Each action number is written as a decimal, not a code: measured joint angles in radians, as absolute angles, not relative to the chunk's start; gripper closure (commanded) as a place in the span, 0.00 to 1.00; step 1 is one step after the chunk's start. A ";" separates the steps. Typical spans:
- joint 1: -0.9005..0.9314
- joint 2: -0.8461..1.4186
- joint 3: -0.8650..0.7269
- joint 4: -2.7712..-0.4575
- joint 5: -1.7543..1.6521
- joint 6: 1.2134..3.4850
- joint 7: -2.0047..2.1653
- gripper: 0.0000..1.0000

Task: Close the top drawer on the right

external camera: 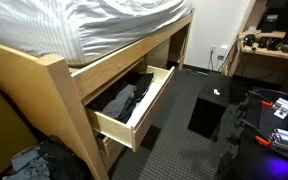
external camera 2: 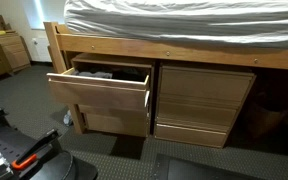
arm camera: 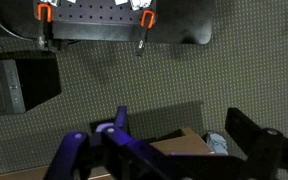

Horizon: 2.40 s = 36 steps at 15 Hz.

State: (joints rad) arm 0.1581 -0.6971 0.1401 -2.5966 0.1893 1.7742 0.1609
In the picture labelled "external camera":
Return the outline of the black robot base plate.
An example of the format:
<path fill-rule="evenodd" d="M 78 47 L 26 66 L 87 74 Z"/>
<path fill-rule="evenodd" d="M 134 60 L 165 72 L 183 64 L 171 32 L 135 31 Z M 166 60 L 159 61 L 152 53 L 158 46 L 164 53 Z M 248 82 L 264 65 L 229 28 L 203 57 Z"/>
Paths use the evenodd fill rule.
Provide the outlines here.
<path fill-rule="evenodd" d="M 239 104 L 235 130 L 227 137 L 215 180 L 288 180 L 288 150 L 278 147 L 277 129 L 288 131 L 288 116 L 274 115 L 274 103 L 288 94 L 270 89 L 249 91 Z"/>

